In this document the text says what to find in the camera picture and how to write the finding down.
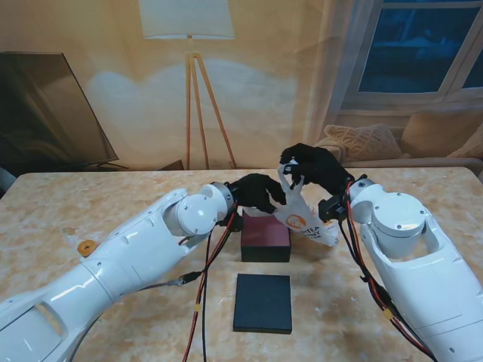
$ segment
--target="dark red box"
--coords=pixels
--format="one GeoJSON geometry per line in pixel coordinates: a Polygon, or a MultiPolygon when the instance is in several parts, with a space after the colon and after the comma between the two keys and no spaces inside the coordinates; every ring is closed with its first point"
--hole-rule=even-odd
{"type": "Polygon", "coordinates": [[[251,217],[243,212],[242,262],[290,262],[290,230],[274,216],[251,217]]]}

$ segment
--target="floor lamp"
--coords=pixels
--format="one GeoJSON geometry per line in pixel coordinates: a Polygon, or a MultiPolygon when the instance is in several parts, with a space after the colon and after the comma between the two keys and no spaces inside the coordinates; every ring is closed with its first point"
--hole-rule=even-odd
{"type": "Polygon", "coordinates": [[[186,54],[186,169],[189,170],[191,145],[191,81],[195,91],[196,111],[202,138],[205,166],[209,170],[208,150],[203,128],[202,105],[199,96],[196,64],[202,74],[203,82],[210,96],[218,126],[225,140],[232,168],[236,167],[235,157],[226,135],[220,110],[211,87],[203,57],[193,50],[194,39],[234,39],[228,0],[140,0],[140,16],[143,34],[146,39],[187,40],[186,54]]]}

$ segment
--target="marble table top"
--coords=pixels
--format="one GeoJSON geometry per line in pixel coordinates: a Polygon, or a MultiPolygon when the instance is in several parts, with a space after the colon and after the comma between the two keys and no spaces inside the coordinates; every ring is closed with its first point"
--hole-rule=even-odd
{"type": "MultiPolygon", "coordinates": [[[[277,178],[274,170],[258,170],[277,178]]],[[[464,168],[351,169],[387,191],[419,198],[483,281],[483,185],[464,168]]],[[[21,176],[0,200],[0,300],[33,290],[78,263],[77,244],[101,242],[118,224],[164,193],[197,192],[212,181],[233,181],[249,170],[118,173],[37,173],[21,176]]],[[[311,205],[328,194],[304,187],[311,205]]],[[[215,228],[214,240],[222,229],[215,228]]],[[[428,359],[393,329],[361,282],[345,243],[330,248],[292,238],[289,263],[240,262],[232,234],[211,266],[207,339],[210,361],[401,361],[428,359]],[[291,335],[232,331],[238,273],[291,276],[291,335]]],[[[164,280],[201,270],[199,247],[164,280]]],[[[181,361],[198,281],[126,296],[95,323],[76,361],[181,361]]],[[[202,360],[198,323],[190,361],[202,360]]]]}

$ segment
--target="sofa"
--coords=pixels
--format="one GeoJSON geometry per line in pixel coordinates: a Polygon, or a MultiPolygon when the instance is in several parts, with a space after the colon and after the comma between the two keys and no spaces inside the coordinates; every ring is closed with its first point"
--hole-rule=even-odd
{"type": "Polygon", "coordinates": [[[406,127],[387,125],[400,148],[398,158],[360,161],[353,156],[347,157],[354,142],[337,137],[324,138],[316,146],[328,149],[346,168],[465,167],[483,182],[483,160],[454,156],[455,151],[483,128],[482,123],[483,109],[417,112],[410,117],[406,127]]]}

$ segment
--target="lamp leg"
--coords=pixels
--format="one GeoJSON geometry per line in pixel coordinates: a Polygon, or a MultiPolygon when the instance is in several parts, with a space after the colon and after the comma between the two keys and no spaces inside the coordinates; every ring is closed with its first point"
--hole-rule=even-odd
{"type": "Polygon", "coordinates": [[[186,55],[186,169],[189,170],[189,151],[191,146],[191,65],[190,54],[186,55]]]}
{"type": "Polygon", "coordinates": [[[232,162],[231,162],[232,167],[236,169],[235,157],[233,156],[232,148],[229,145],[228,136],[226,135],[225,127],[223,126],[223,120],[221,119],[220,110],[218,109],[217,101],[214,98],[214,93],[213,93],[213,89],[211,88],[210,79],[209,79],[208,74],[206,72],[205,64],[203,63],[203,57],[200,53],[195,53],[194,57],[198,61],[198,66],[200,68],[200,71],[202,72],[203,80],[205,81],[205,85],[206,85],[206,89],[208,91],[208,94],[210,95],[211,104],[213,104],[214,114],[217,116],[218,126],[220,127],[221,134],[223,135],[223,138],[225,139],[225,144],[226,144],[226,148],[228,149],[229,157],[232,160],[232,162]]]}
{"type": "Polygon", "coordinates": [[[210,164],[208,162],[208,150],[206,148],[205,129],[203,128],[202,103],[199,98],[198,78],[196,76],[195,61],[193,59],[192,53],[189,54],[189,65],[191,68],[191,75],[193,78],[193,87],[195,88],[196,110],[198,112],[199,130],[200,130],[200,133],[202,134],[203,153],[205,154],[205,166],[206,166],[206,169],[209,170],[210,164]]]}

